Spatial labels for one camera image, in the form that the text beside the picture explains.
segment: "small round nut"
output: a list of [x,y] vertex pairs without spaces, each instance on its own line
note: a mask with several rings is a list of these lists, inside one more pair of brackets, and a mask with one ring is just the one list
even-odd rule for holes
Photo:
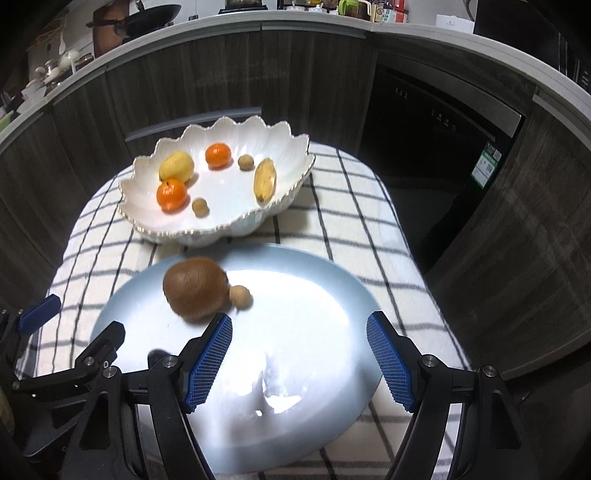
[[255,159],[248,154],[242,155],[238,159],[238,166],[242,171],[253,170],[255,168]]
[[242,285],[230,287],[230,301],[238,310],[246,310],[252,305],[252,295]]
[[204,218],[209,215],[209,207],[205,199],[198,198],[192,204],[193,213],[197,218]]

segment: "spoon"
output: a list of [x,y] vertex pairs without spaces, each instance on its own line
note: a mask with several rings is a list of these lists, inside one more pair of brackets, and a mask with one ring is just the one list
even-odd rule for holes
[[60,55],[63,55],[66,51],[66,42],[64,42],[64,32],[60,32],[60,48],[57,49],[57,52]]
[[64,30],[66,29],[66,19],[67,17],[64,18],[64,28],[62,28],[60,32],[60,48],[57,49],[57,52],[60,55],[63,55],[66,51],[66,42],[64,42]]

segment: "orange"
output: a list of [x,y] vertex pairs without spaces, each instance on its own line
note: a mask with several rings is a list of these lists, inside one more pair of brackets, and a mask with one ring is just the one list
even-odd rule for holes
[[187,201],[187,187],[177,179],[164,180],[156,191],[156,201],[165,212],[177,210]]
[[205,161],[211,170],[227,167],[232,160],[232,151],[225,143],[214,143],[205,151]]

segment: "light blue plate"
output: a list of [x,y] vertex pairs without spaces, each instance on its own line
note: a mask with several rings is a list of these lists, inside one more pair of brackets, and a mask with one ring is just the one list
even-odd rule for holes
[[[379,307],[334,263],[270,244],[214,245],[167,258],[111,298],[92,338],[111,321],[125,325],[115,365],[147,368],[148,352],[179,353],[205,325],[190,325],[168,306],[167,269],[192,255],[215,260],[254,305],[228,312],[233,341],[205,404],[189,420],[214,473],[288,465],[344,432],[371,400],[381,377],[365,324]],[[158,458],[149,408],[140,409],[142,444]]]

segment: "blue gripper pad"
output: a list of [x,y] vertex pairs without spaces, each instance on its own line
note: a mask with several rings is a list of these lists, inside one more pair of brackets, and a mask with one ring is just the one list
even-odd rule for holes
[[224,315],[189,376],[189,391],[184,403],[191,412],[195,411],[197,405],[207,400],[231,341],[232,320],[228,315]]
[[414,411],[417,400],[411,391],[410,372],[375,313],[369,316],[366,331],[369,346],[394,401],[402,404],[406,411]]
[[17,329],[18,334],[23,336],[32,335],[60,313],[60,310],[60,298],[54,294],[49,295],[42,303],[21,316]]

